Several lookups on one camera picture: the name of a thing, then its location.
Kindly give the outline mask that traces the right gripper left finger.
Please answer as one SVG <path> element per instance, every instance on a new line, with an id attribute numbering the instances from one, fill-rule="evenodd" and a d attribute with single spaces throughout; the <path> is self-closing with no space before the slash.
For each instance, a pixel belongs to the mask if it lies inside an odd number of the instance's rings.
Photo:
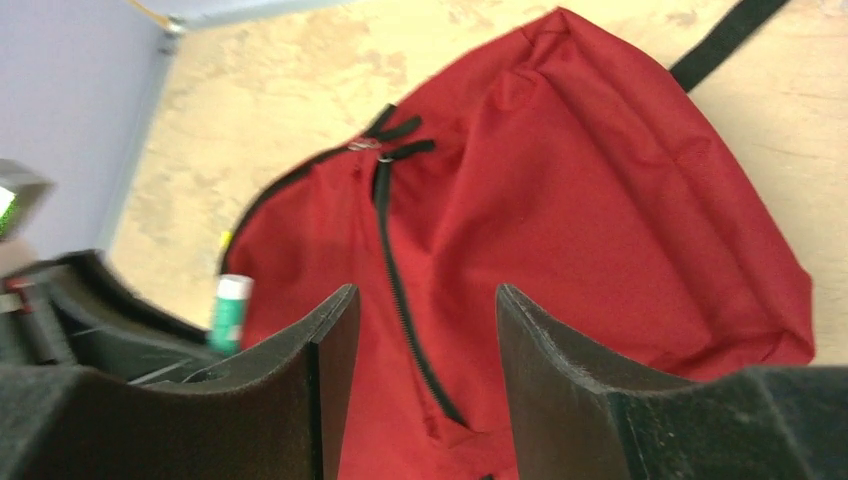
<path id="1" fill-rule="evenodd" d="M 5 479 L 334 479 L 359 337 L 339 288 L 185 383 L 131 385 L 81 367 L 3 367 Z"/>

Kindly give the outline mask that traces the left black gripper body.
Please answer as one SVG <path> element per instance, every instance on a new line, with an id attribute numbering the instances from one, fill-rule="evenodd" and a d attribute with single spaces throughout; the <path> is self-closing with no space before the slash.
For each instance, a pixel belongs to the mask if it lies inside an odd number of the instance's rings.
<path id="1" fill-rule="evenodd" d="M 56 263 L 37 261 L 1 277 L 1 362 L 23 366 L 79 363 L 48 295 Z"/>

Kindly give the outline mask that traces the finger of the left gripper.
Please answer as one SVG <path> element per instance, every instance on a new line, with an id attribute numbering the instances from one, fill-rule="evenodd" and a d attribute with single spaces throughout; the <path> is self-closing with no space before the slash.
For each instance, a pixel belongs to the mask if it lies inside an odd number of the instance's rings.
<path id="1" fill-rule="evenodd" d="M 130 384 L 181 383 L 219 362 L 205 330 L 137 297 L 94 250 L 49 262 L 46 297 L 77 361 Z"/>

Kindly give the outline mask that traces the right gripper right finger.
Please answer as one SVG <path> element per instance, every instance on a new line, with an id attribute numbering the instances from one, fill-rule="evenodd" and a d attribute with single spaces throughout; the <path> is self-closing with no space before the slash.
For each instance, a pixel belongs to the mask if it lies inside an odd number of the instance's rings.
<path id="1" fill-rule="evenodd" d="M 498 339 L 523 479 L 843 479 L 847 370 L 752 367 L 697 383 L 561 323 L 511 285 Z"/>

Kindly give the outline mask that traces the green glue stick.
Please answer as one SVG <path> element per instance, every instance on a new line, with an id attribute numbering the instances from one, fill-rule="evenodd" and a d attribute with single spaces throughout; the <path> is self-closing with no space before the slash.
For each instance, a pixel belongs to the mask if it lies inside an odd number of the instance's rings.
<path id="1" fill-rule="evenodd" d="M 207 344 L 213 350 L 226 355 L 239 351 L 253 284 L 254 280 L 244 275 L 224 274 L 218 278 L 207 334 Z"/>

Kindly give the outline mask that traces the yellow pen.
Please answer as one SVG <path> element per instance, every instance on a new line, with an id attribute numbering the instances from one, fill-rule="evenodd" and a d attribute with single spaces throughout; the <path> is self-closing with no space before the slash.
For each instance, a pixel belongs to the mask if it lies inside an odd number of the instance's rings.
<path id="1" fill-rule="evenodd" d="M 224 231 L 224 232 L 221 233 L 220 238 L 219 238 L 219 250 L 221 252 L 225 252 L 228 249 L 230 242 L 231 242 L 231 239 L 232 239 L 232 232 L 231 231 Z"/>

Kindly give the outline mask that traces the red backpack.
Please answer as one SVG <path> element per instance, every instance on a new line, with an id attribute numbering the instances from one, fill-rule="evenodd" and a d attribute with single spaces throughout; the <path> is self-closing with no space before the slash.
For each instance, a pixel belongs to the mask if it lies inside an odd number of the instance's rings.
<path id="1" fill-rule="evenodd" d="M 517 286 L 694 380 L 815 354 L 812 284 L 689 92 L 780 8 L 665 68 L 558 8 L 472 50 L 270 184 L 221 259 L 241 343 L 361 295 L 344 479 L 513 479 L 495 295 Z"/>

